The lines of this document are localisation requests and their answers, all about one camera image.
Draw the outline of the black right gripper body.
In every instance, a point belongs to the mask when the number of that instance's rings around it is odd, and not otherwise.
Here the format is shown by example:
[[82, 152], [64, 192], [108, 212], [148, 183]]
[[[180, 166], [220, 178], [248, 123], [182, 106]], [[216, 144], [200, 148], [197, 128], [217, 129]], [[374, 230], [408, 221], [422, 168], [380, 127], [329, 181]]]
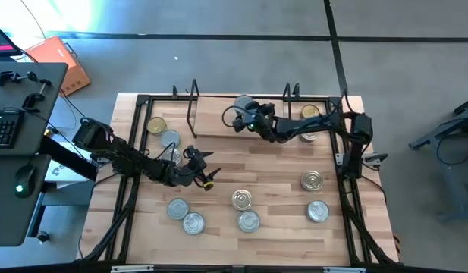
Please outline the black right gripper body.
[[251, 132], [268, 130], [272, 126], [272, 117], [275, 115], [274, 104], [261, 104], [260, 113], [252, 110], [252, 104], [247, 104], [241, 115], [244, 127]]

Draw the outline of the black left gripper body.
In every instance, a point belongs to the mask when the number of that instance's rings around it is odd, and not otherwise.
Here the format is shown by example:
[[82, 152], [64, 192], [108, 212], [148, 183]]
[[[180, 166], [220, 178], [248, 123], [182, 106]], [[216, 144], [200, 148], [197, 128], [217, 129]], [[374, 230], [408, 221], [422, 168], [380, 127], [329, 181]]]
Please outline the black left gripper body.
[[203, 170], [206, 167], [203, 154], [193, 146], [184, 150], [188, 163], [175, 170], [175, 181], [181, 186], [190, 186], [195, 180], [205, 183], [206, 176]]

